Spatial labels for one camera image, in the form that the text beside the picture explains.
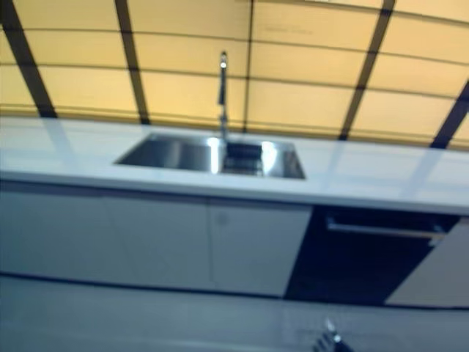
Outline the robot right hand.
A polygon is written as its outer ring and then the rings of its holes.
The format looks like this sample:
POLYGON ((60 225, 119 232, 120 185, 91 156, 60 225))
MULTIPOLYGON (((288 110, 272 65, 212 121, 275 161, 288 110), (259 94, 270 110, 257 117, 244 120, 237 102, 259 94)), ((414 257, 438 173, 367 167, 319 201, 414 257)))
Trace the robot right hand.
POLYGON ((343 340, 330 319, 325 320, 325 330, 312 345, 313 352, 353 352, 354 350, 343 340))

